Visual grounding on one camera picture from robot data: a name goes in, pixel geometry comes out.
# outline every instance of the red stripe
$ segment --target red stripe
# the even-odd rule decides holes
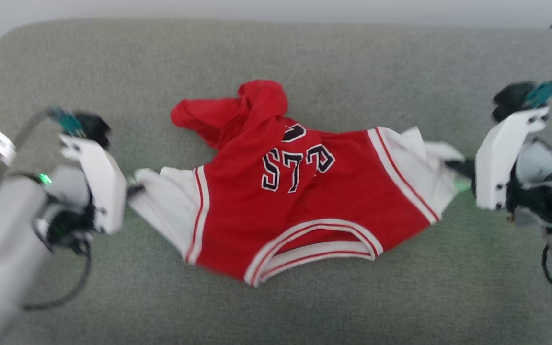
[[[391,154],[389,153],[389,150],[387,149],[387,146],[385,144],[385,141],[383,140],[383,136],[380,134],[380,131],[379,129],[375,128],[374,129],[376,131],[376,134],[379,135],[379,140],[380,140],[380,143],[381,145],[383,146],[383,149],[385,150],[386,154],[387,154],[387,157],[389,159],[389,161],[391,162],[391,165],[393,166],[393,169],[395,170],[395,172],[397,173],[397,175],[399,176],[400,179],[402,179],[403,183],[405,183],[408,188],[410,188],[410,190],[412,190],[412,192],[414,193],[414,195],[416,195],[416,197],[421,201],[421,203],[423,203],[423,205],[425,205],[425,207],[427,207],[427,209],[429,210],[429,212],[431,212],[431,214],[436,218],[436,220],[440,219],[438,217],[438,214],[436,214],[434,212],[434,210],[431,209],[431,207],[429,207],[429,205],[425,202],[425,200],[423,200],[423,198],[421,198],[421,196],[419,195],[419,193],[416,192],[416,190],[414,190],[414,188],[412,188],[412,186],[410,185],[410,183],[408,183],[408,181],[406,181],[406,179],[403,178],[403,175],[401,172],[399,172],[399,169],[397,169],[397,165],[395,164],[395,162],[393,161],[393,158],[391,157]]]
[[[267,254],[265,254],[265,256],[263,257],[263,259],[261,259],[261,261],[259,262],[259,266],[257,266],[257,269],[254,271],[253,273],[253,278],[250,280],[250,284],[254,284],[254,280],[257,278],[257,274],[259,273],[259,271],[261,270],[261,268],[263,267],[263,264],[265,262],[265,260],[269,257],[272,257],[272,255],[274,255],[274,251],[277,251],[279,249],[279,245],[282,244],[286,244],[287,240],[289,238],[291,238],[291,236],[294,236],[295,234],[299,233],[300,231],[304,231],[308,228],[311,228],[311,227],[319,227],[320,225],[326,225],[326,226],[329,226],[329,227],[343,227],[343,228],[348,228],[348,229],[351,229],[353,230],[353,234],[356,234],[358,233],[364,240],[366,240],[366,242],[368,242],[368,244],[370,244],[370,247],[372,247],[372,250],[374,251],[374,257],[377,257],[379,255],[379,253],[376,251],[376,248],[374,248],[374,245],[372,244],[372,242],[370,242],[370,240],[368,240],[367,237],[364,236],[364,234],[362,234],[360,231],[357,231],[357,229],[353,228],[353,227],[349,227],[348,225],[339,225],[339,224],[323,224],[323,223],[320,223],[320,224],[313,224],[313,225],[308,225],[307,227],[304,227],[304,228],[301,228],[299,229],[298,231],[290,234],[289,236],[283,238],[282,241],[276,243],[276,245],[274,245],[274,248],[272,248]]]
[[[267,275],[269,275],[270,273],[280,269],[280,268],[283,268],[284,266],[287,266],[287,265],[290,265],[290,264],[295,264],[296,262],[300,262],[302,260],[306,260],[306,259],[309,259],[309,258],[314,258],[314,257],[318,257],[318,256],[321,256],[321,255],[331,255],[331,254],[361,254],[361,255],[367,255],[369,256],[370,258],[372,257],[372,255],[368,254],[368,253],[362,253],[362,252],[355,252],[355,251],[333,251],[333,252],[326,252],[326,253],[317,253],[317,254],[312,254],[312,255],[308,255],[306,257],[302,257],[302,258],[297,258],[295,260],[292,260],[292,261],[289,261],[285,264],[281,264],[279,266],[276,266],[272,269],[270,269],[269,271],[263,273],[263,275],[261,275],[261,277],[265,277]]]
[[[197,212],[197,217],[195,218],[195,227],[193,227],[193,239],[191,240],[191,245],[189,246],[189,251],[186,253],[185,262],[189,262],[191,252],[193,247],[195,247],[195,237],[197,236],[197,223],[199,223],[199,216],[201,215],[202,209],[204,209],[204,194],[201,190],[201,183],[199,181],[199,172],[195,169],[195,180],[197,181],[197,187],[199,187],[199,211]]]

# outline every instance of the white stripe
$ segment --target white stripe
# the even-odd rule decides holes
[[[317,255],[316,257],[307,258],[304,260],[299,260],[298,262],[294,262],[293,264],[288,264],[285,266],[282,266],[279,269],[274,269],[274,271],[271,271],[269,274],[265,275],[261,278],[261,282],[265,282],[266,280],[270,279],[271,277],[274,277],[275,275],[278,275],[278,273],[287,271],[287,269],[294,268],[296,266],[301,266],[303,264],[309,264],[310,262],[315,262],[318,260],[324,260],[328,258],[363,258],[366,260],[371,260],[368,258],[367,255],[362,254],[352,254],[352,253],[329,253],[324,255]]]
[[[389,177],[392,179],[393,183],[399,188],[399,190],[402,192],[402,194],[416,207],[422,214],[427,218],[429,223],[433,224],[438,221],[436,217],[432,214],[432,212],[423,204],[423,201],[419,199],[412,189],[399,177],[397,174],[394,166],[392,166],[391,161],[389,160],[389,157],[387,153],[385,152],[385,149],[383,148],[383,145],[380,142],[379,135],[376,133],[374,129],[368,129],[368,136],[370,137],[370,141],[372,141],[372,145],[374,145],[374,149],[376,150],[376,153],[379,155],[379,159],[381,163],[383,163],[383,166],[385,167],[385,170],[387,174],[389,174]],[[387,149],[389,148],[389,143],[385,141],[385,146]]]
[[[330,253],[330,252],[362,252],[365,253],[368,248],[365,244],[357,241],[329,241],[321,242],[311,245],[305,245],[304,247],[291,249],[285,253],[274,255],[269,264],[265,265],[265,272],[267,275],[262,275],[261,282],[265,282],[271,277],[274,277],[278,273],[287,269],[307,264],[308,262],[314,262],[326,258],[344,258],[344,257],[360,257],[368,260],[374,260],[374,251],[366,254],[356,253]]]
[[[195,244],[190,248],[189,260],[190,265],[195,265],[202,248],[202,239],[204,238],[204,226],[206,225],[206,217],[210,210],[210,195],[208,193],[208,182],[206,181],[206,175],[204,174],[204,166],[197,168],[197,175],[199,176],[199,188],[201,188],[202,201],[204,207],[199,210],[199,217],[197,218],[197,227],[195,228]]]
[[[291,236],[292,234],[296,233],[300,229],[304,229],[304,228],[308,228],[308,229],[304,231],[300,231],[299,233]],[[383,252],[383,246],[380,244],[379,240],[375,238],[374,234],[372,234],[368,229],[362,227],[357,223],[353,223],[352,221],[346,221],[341,219],[333,219],[333,218],[306,221],[305,223],[300,223],[294,227],[287,229],[287,231],[280,234],[280,236],[278,236],[277,238],[274,238],[266,245],[264,245],[263,248],[261,248],[254,256],[250,265],[248,265],[248,268],[246,269],[246,273],[244,274],[244,281],[247,282],[247,284],[249,285],[258,286],[260,282],[261,273],[265,270],[264,267],[272,259],[267,256],[274,255],[274,253],[271,253],[272,251],[277,252],[278,249],[283,247],[283,245],[295,240],[300,236],[303,236],[306,233],[309,233],[313,230],[318,230],[318,229],[344,231],[344,232],[354,234],[366,246],[366,250],[368,251],[368,253],[370,253],[373,259],[375,258],[374,249],[376,250],[377,254],[381,254]],[[368,241],[366,241],[363,238],[363,236],[360,236],[357,233],[361,233],[363,236],[365,236],[370,241],[370,243],[368,243]],[[287,239],[286,242],[283,242],[285,238],[289,236],[291,236],[291,238]],[[255,275],[255,272],[257,272],[257,274],[256,274],[256,279],[253,282],[252,280],[253,280],[253,276]]]

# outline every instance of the jersey number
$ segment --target jersey number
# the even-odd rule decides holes
[[[300,137],[306,135],[306,129],[302,125],[293,125],[286,132],[283,142],[293,142]],[[275,162],[280,162],[281,154],[277,148],[273,148],[269,153],[263,156],[263,167],[265,168],[265,174],[261,179],[261,188],[271,190],[275,192],[280,185],[280,169]],[[327,147],[323,145],[316,145],[308,150],[306,153],[292,153],[282,151],[282,164],[287,168],[293,168],[293,176],[291,177],[291,188],[289,193],[294,193],[298,190],[299,185],[299,166],[304,161],[306,164],[316,164],[316,170],[320,173],[325,173],[335,162],[335,157],[329,152]]]

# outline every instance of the white fabric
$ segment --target white fabric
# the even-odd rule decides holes
[[[416,207],[416,209],[418,209],[419,212],[425,216],[425,218],[427,218],[427,221],[429,221],[430,224],[436,223],[439,215],[429,207],[429,205],[416,192],[413,186],[408,183],[399,171],[395,161],[391,162],[392,157],[388,146],[386,146],[386,139],[383,138],[384,136],[380,132],[380,128],[368,130],[368,136],[370,137],[370,141],[379,156],[380,162],[383,164],[383,168],[385,168],[385,171],[389,175],[390,179],[397,186],[397,188],[399,188],[403,196],[405,196],[408,201],[410,201],[410,203],[414,205],[414,207]],[[399,153],[407,156],[408,158],[416,157],[413,153],[411,153],[411,151],[407,151],[405,149],[401,150]]]
[[[180,170],[174,168],[163,168],[161,174],[170,177],[172,181],[176,181],[177,173]],[[208,217],[208,210],[210,209],[210,194],[208,192],[208,182],[206,181],[206,175],[204,174],[204,166],[193,170],[195,172],[195,178],[199,184],[199,214],[197,214],[197,221],[193,229],[193,237],[191,239],[191,245],[189,251],[186,254],[186,262],[195,265],[197,258],[202,249],[202,242],[204,240],[204,225],[206,225],[206,218]]]
[[[135,180],[144,186],[144,190],[134,195],[129,205],[167,238],[184,258],[190,250],[201,205],[195,173],[163,168],[157,174],[151,169],[140,169],[136,171]]]
[[[444,165],[447,160],[465,160],[464,155],[445,142],[425,142],[417,127],[401,134],[379,127],[387,151],[397,170],[420,198],[438,215],[442,215],[458,190],[458,174]]]

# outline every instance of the white wall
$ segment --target white wall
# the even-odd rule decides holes
[[[42,20],[117,16],[548,28],[552,0],[0,0],[0,37]]]

